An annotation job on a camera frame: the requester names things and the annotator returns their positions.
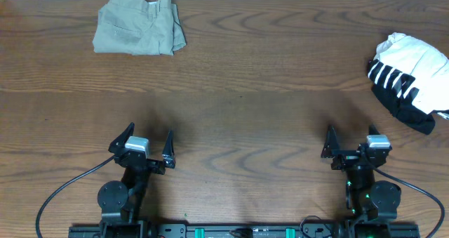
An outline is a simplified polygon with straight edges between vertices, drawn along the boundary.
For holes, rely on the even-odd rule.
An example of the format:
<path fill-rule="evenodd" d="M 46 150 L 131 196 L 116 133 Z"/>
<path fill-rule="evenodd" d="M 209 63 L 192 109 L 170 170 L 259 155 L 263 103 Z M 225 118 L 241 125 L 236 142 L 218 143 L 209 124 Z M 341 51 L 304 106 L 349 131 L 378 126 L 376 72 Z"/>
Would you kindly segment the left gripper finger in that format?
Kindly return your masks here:
<path fill-rule="evenodd" d="M 134 128 L 135 124 L 131 122 L 127 126 L 127 128 L 109 144 L 108 151 L 111 152 L 112 154 L 126 153 L 125 144 L 128 141 L 128 139 L 133 135 Z"/>
<path fill-rule="evenodd" d="M 173 147 L 173 132 L 168 132 L 168 137 L 166 139 L 166 143 L 164 145 L 164 149 L 162 152 L 164 166 L 166 168 L 175 168 L 176 160 L 175 160 L 175 151 Z"/>

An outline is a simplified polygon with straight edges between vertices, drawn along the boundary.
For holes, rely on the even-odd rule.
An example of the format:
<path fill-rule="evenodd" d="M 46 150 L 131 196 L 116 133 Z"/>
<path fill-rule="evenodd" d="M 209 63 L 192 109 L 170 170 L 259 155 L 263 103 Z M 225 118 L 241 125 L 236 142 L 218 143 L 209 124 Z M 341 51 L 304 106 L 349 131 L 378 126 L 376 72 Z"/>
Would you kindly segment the white t-shirt black print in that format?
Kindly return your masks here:
<path fill-rule="evenodd" d="M 425 41 L 390 34 L 377 45 L 368 78 L 425 114 L 448 112 L 448 58 Z"/>

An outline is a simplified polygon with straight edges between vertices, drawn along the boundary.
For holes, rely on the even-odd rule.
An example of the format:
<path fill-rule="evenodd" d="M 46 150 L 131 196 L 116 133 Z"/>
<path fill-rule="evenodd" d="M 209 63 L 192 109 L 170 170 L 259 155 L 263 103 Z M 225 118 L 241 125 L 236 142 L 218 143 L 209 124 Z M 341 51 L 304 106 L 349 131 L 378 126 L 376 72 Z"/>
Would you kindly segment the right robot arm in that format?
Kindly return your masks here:
<path fill-rule="evenodd" d="M 356 150 L 343 150 L 333 126 L 329 126 L 321 158 L 331 159 L 332 170 L 346 174 L 346 205 L 354 214 L 333 228 L 333 237 L 390 237 L 389 222 L 397 218 L 401 188 L 376 181 L 375 169 L 386 163 L 391 143 L 374 126 Z"/>

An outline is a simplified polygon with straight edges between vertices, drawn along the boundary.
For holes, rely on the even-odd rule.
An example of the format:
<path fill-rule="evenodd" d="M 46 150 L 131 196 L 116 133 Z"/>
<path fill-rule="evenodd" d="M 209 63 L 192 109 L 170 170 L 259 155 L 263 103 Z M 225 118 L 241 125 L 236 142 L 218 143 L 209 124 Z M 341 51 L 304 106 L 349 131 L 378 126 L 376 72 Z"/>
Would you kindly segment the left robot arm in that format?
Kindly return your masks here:
<path fill-rule="evenodd" d="M 173 132 L 169 131 L 162 151 L 162 159 L 151 159 L 149 140 L 133 135 L 134 123 L 110 144 L 116 164 L 125 168 L 120 180 L 105 183 L 99 190 L 97 201 L 102 210 L 100 237 L 157 237 L 157 228 L 140 217 L 149 178 L 163 175 L 167 168 L 175 168 Z"/>

